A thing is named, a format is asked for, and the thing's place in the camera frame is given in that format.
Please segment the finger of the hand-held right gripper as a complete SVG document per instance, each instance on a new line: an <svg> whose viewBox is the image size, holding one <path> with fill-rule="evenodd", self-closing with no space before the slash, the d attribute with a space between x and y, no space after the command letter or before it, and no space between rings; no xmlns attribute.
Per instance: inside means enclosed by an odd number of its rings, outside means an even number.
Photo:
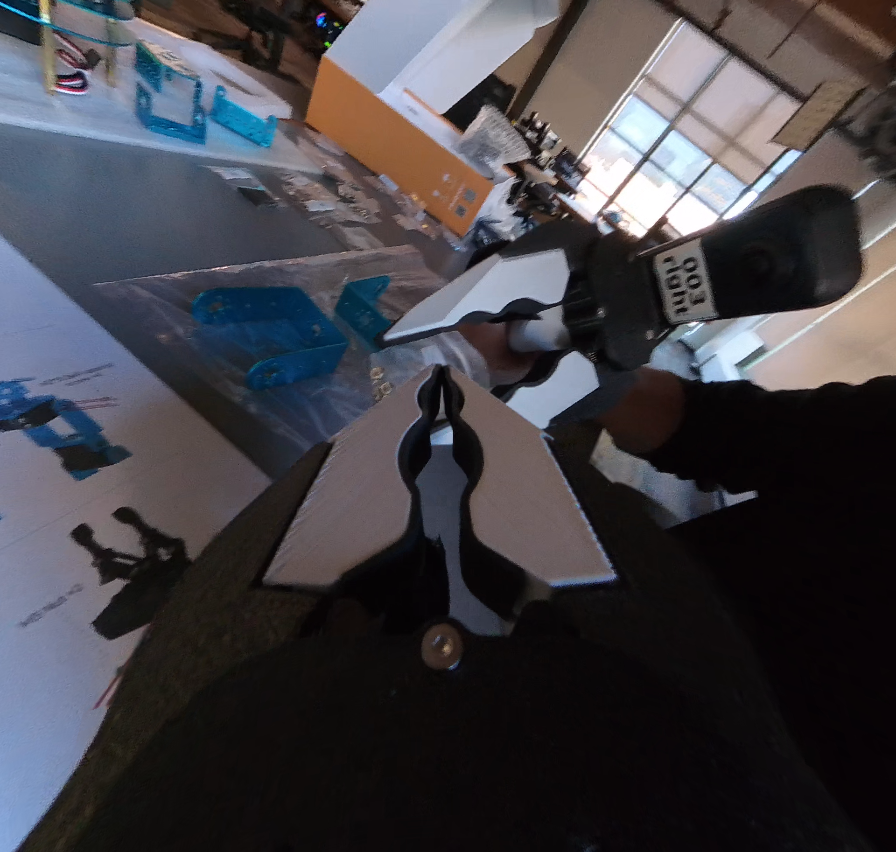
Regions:
<svg viewBox="0 0 896 852"><path fill-rule="evenodd" d="M584 355L539 355L518 382L501 387L498 398L539 430L599 388L593 362Z"/></svg>
<svg viewBox="0 0 896 852"><path fill-rule="evenodd" d="M420 301L380 333L383 348L417 342L464 325L539 320L560 307L571 276L566 253L495 253Z"/></svg>

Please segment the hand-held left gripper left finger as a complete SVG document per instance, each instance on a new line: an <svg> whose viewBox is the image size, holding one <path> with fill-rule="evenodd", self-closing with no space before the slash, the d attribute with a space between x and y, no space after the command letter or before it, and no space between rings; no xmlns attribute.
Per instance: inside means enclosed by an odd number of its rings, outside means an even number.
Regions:
<svg viewBox="0 0 896 852"><path fill-rule="evenodd" d="M422 528L418 479L432 455L444 374L442 365L425 367L332 438L266 586L333 589L403 555Z"/></svg>

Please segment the person's right forearm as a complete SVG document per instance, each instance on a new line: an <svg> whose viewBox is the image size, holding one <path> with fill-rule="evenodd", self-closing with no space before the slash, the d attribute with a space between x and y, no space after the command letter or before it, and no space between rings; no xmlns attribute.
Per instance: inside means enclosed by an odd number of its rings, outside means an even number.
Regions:
<svg viewBox="0 0 896 852"><path fill-rule="evenodd" d="M674 529L705 546L757 540L894 549L895 378L770 391L643 367L597 418L658 471L755 498Z"/></svg>

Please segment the wooden background desk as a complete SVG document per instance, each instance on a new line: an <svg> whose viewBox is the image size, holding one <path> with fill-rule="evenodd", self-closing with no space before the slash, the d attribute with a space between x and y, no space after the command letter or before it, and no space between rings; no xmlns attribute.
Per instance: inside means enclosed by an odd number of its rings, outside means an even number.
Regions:
<svg viewBox="0 0 896 852"><path fill-rule="evenodd" d="M533 224L549 219L572 219L592 224L603 234L634 230L633 220L614 204L611 196L627 168L616 167L599 154L578 156L533 110L511 122L529 146L530 157L511 164L517 177L510 203L521 217Z"/></svg>

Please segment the grey desk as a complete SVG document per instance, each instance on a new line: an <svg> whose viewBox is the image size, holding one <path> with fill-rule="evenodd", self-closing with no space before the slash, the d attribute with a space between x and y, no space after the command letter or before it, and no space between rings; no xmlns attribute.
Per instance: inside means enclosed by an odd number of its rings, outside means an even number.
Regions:
<svg viewBox="0 0 896 852"><path fill-rule="evenodd" d="M252 204L223 176L226 171L242 171L273 188L274 170L2 125L2 240L248 457L270 479L270 485L296 461L277 476L257 465L123 340L118 319L97 286L121 279L351 251L293 207ZM421 240L390 246L402 245L414 247L427 268L442 277L457 275L469 259L443 242ZM119 709L135 716L153 696L166 703L173 701L173 692L161 689L161 678L150 679L146 689L132 689L142 654L140 644L159 638L164 607L174 603L184 580L199 577L201 569L196 562L202 561L206 548L251 503L218 532L172 584L134 648L86 752L98 732L115 720Z"/></svg>

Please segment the person's right hand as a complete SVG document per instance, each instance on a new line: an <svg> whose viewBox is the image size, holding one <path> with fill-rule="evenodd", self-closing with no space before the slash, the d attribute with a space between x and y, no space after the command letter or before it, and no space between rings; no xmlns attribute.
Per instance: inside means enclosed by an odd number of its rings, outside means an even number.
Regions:
<svg viewBox="0 0 896 852"><path fill-rule="evenodd" d="M457 330L485 360L492 386L518 383L529 374L539 356L536 352L512 349L510 327L507 322L467 322Z"/></svg>

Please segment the bubble wrap bag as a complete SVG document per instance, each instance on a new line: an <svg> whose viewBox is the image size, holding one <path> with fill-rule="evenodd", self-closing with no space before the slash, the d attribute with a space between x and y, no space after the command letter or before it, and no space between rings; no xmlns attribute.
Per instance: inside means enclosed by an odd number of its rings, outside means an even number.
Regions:
<svg viewBox="0 0 896 852"><path fill-rule="evenodd" d="M490 104L479 109L455 144L455 152L492 173L532 156L525 137L502 111Z"/></svg>

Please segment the large window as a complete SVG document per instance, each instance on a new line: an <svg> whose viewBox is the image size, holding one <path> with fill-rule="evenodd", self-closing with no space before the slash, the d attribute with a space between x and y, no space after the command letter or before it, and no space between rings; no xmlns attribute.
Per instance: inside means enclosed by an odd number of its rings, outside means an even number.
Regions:
<svg viewBox="0 0 896 852"><path fill-rule="evenodd" d="M799 158L774 141L799 105L680 20L584 153L575 201L636 237L733 218Z"/></svg>

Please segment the pile of small screw bags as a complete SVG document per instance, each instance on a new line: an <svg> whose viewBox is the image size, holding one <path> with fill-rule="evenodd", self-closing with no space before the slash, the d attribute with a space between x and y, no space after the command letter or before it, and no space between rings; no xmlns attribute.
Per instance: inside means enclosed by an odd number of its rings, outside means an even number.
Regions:
<svg viewBox="0 0 896 852"><path fill-rule="evenodd" d="M275 168L268 204L297 209L349 250L428 240L470 252L469 244L426 211L420 197L360 165L333 141L303 130L294 142L309 166Z"/></svg>

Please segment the orange and white cardboard box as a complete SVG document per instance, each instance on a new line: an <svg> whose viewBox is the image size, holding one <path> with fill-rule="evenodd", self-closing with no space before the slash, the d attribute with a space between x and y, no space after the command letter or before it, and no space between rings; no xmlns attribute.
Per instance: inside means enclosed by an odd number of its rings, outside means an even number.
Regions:
<svg viewBox="0 0 896 852"><path fill-rule="evenodd" d="M458 152L443 113L558 14L559 0L368 0L319 63L307 124L464 236L515 176Z"/></svg>

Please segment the clear plastic bag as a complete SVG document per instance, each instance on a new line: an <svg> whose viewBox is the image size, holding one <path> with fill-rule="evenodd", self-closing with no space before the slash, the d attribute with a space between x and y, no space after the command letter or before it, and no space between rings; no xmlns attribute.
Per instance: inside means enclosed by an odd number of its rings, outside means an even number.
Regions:
<svg viewBox="0 0 896 852"><path fill-rule="evenodd" d="M334 311L347 282L379 275L390 278L378 303L389 319L443 284L419 251L402 245L121 279L100 284L97 291L133 351L257 465L277 476L426 365L455 366L489 385L485 360L457 332L370 350ZM349 342L335 372L267 391L245 388L239 371L200 341L190 313L200 293L231 286L304 290Z"/></svg>

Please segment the open instruction booklet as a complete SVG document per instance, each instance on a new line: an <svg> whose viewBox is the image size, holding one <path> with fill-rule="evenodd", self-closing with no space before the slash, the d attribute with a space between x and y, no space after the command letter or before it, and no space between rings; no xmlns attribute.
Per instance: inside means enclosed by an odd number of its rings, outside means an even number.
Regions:
<svg viewBox="0 0 896 852"><path fill-rule="evenodd" d="M2 850L48 810L172 584L270 479L2 240Z"/></svg>

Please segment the medium blue U bracket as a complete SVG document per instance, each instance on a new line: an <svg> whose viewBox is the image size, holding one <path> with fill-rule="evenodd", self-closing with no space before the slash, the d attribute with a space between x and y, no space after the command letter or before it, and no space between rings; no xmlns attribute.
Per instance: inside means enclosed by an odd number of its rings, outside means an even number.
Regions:
<svg viewBox="0 0 896 852"><path fill-rule="evenodd" d="M393 324L378 304L389 285L387 275L347 282L335 307L335 314L372 351L383 349L384 334Z"/></svg>

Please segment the short blue U bracket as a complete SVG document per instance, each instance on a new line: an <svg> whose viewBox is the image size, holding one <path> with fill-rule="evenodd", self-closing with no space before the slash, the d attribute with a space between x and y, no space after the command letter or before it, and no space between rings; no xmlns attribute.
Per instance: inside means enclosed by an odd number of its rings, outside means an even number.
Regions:
<svg viewBox="0 0 896 852"><path fill-rule="evenodd" d="M269 149L272 147L279 119L274 114L259 116L231 97L223 85L217 85L211 100L210 119L239 137Z"/></svg>

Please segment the large blue U bracket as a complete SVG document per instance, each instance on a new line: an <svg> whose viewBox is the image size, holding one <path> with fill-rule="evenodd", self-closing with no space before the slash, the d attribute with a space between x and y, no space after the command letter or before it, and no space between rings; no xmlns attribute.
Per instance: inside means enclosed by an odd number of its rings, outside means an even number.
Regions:
<svg viewBox="0 0 896 852"><path fill-rule="evenodd" d="M183 58L149 40L137 40L135 115L149 131L205 145L203 80Z"/></svg>

